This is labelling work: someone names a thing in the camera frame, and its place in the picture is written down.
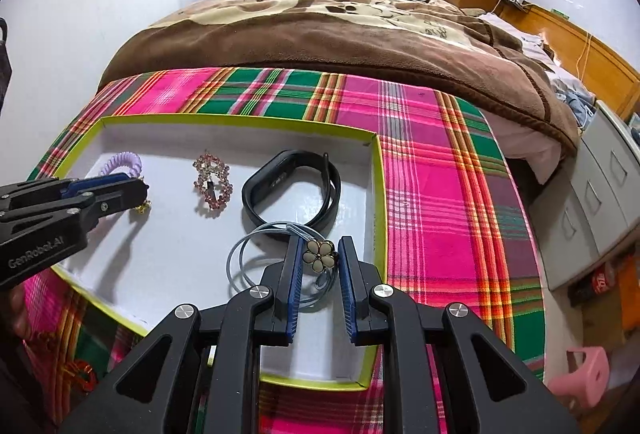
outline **brown blanket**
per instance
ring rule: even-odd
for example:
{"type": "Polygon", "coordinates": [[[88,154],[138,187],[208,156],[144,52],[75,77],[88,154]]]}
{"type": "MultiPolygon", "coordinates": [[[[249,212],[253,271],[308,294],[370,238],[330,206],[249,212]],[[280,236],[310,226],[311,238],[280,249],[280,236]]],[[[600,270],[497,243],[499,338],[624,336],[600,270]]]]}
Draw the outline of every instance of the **brown blanket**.
{"type": "Polygon", "coordinates": [[[578,128],[542,67],[499,28],[440,0],[202,0],[133,36],[100,82],[210,66],[278,67],[427,86],[575,154],[578,128]]]}

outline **white nightstand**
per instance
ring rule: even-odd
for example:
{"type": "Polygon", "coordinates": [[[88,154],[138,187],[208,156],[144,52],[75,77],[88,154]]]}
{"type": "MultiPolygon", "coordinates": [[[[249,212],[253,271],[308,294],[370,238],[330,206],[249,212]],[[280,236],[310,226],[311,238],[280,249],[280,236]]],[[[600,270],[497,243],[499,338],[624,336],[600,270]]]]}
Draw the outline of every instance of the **white nightstand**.
{"type": "Polygon", "coordinates": [[[529,210],[549,289],[572,282],[628,247],[640,229],[640,147],[602,102],[578,154],[529,210]]]}

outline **drawer handle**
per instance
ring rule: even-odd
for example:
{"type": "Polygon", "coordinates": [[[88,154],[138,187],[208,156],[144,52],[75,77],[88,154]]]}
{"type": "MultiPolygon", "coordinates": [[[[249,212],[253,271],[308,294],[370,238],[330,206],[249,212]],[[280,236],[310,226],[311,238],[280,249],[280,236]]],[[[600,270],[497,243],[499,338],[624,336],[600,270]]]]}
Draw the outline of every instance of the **drawer handle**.
{"type": "Polygon", "coordinates": [[[577,229],[574,226],[574,224],[571,222],[571,219],[569,219],[569,214],[567,213],[566,209],[564,210],[564,218],[566,219],[566,222],[569,223],[569,226],[571,227],[571,235],[567,237],[567,239],[571,239],[575,235],[577,229]]]}
{"type": "Polygon", "coordinates": [[[618,156],[616,156],[616,153],[611,151],[611,157],[616,160],[616,163],[619,165],[619,167],[622,169],[622,172],[625,173],[624,176],[622,176],[622,181],[620,182],[621,185],[625,184],[625,180],[626,180],[626,176],[628,175],[628,172],[626,171],[626,169],[622,166],[622,163],[620,163],[620,160],[618,159],[618,156]]]}
{"type": "Polygon", "coordinates": [[[596,214],[598,212],[598,210],[600,210],[600,207],[602,206],[602,201],[600,200],[600,198],[598,197],[598,195],[596,194],[596,191],[593,189],[593,185],[591,185],[590,181],[587,181],[587,188],[591,189],[591,192],[593,192],[593,197],[596,198],[596,201],[598,202],[598,206],[595,208],[595,210],[592,208],[591,210],[593,210],[593,213],[596,214]]]}

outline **drawer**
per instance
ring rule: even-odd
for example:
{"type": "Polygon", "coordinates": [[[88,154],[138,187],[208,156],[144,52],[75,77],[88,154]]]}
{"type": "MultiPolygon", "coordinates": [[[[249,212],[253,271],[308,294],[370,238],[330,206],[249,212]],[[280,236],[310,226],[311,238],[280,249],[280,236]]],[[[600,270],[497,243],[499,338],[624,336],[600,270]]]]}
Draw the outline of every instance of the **drawer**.
{"type": "Polygon", "coordinates": [[[618,200],[589,149],[580,144],[575,162],[565,162],[571,186],[589,221],[598,251],[604,254],[626,231],[618,200]]]}
{"type": "Polygon", "coordinates": [[[600,258],[566,173],[556,174],[529,213],[549,289],[562,286],[600,258]]]}
{"type": "Polygon", "coordinates": [[[582,140],[604,172],[628,224],[640,218],[640,165],[609,119],[598,111],[582,140]]]}

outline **stool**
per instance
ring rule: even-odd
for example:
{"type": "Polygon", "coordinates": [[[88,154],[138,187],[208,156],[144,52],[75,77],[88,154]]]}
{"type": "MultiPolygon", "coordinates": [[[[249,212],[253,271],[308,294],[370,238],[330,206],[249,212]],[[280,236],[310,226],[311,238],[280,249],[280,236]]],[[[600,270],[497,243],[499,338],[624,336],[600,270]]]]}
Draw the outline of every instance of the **stool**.
{"type": "Polygon", "coordinates": [[[609,381],[609,361],[604,348],[571,348],[567,353],[584,353],[584,362],[569,374],[556,376],[547,387],[556,396],[575,398],[583,410],[600,401],[609,381]]]}

